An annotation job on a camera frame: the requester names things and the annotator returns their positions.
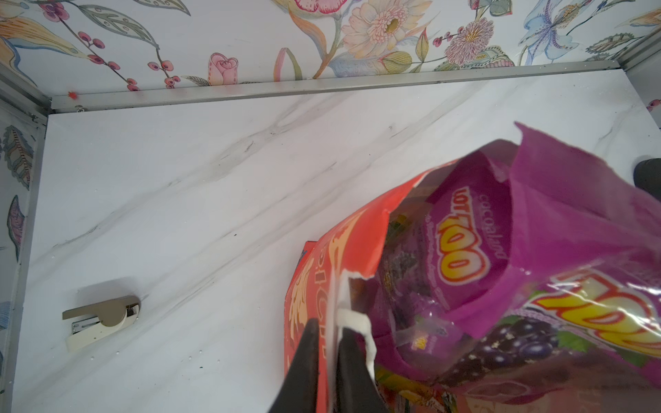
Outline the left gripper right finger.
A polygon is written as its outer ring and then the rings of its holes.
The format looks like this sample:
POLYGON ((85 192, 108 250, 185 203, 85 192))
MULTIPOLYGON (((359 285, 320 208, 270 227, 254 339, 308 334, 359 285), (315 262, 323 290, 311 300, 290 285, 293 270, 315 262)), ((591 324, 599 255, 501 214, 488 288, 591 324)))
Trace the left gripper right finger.
POLYGON ((337 355, 336 412, 387 413, 357 337, 354 330, 343 329, 337 355))

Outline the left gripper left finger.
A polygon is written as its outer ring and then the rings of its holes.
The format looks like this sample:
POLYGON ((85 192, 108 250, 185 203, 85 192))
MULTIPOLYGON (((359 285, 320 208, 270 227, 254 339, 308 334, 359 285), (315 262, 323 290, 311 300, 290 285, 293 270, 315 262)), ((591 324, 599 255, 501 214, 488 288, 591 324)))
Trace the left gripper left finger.
POLYGON ((303 330, 280 392, 269 413, 315 413, 318 394, 319 326, 310 319, 303 330))

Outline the red paper gift bag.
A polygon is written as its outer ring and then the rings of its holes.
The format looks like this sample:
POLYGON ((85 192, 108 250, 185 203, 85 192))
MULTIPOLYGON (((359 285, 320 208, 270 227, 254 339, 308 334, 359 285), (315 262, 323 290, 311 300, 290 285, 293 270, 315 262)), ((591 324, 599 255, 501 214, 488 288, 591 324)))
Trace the red paper gift bag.
POLYGON ((315 412, 335 406, 337 346, 344 328, 363 336, 368 373, 374 379, 375 345, 368 317, 350 308, 351 280, 375 276, 391 214, 426 181, 439 184, 451 165, 427 170, 362 206, 318 241, 308 241, 284 301, 285 373, 292 364, 306 323, 319 326, 318 394, 315 412))

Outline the purple grape candy bag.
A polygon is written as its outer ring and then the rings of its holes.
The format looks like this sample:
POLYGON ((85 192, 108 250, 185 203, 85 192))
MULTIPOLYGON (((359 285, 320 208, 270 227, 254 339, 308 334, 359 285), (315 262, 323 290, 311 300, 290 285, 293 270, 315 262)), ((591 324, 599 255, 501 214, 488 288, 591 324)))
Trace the purple grape candy bag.
POLYGON ((660 203, 529 127, 431 172, 368 289, 379 367, 519 403, 660 387, 660 203))

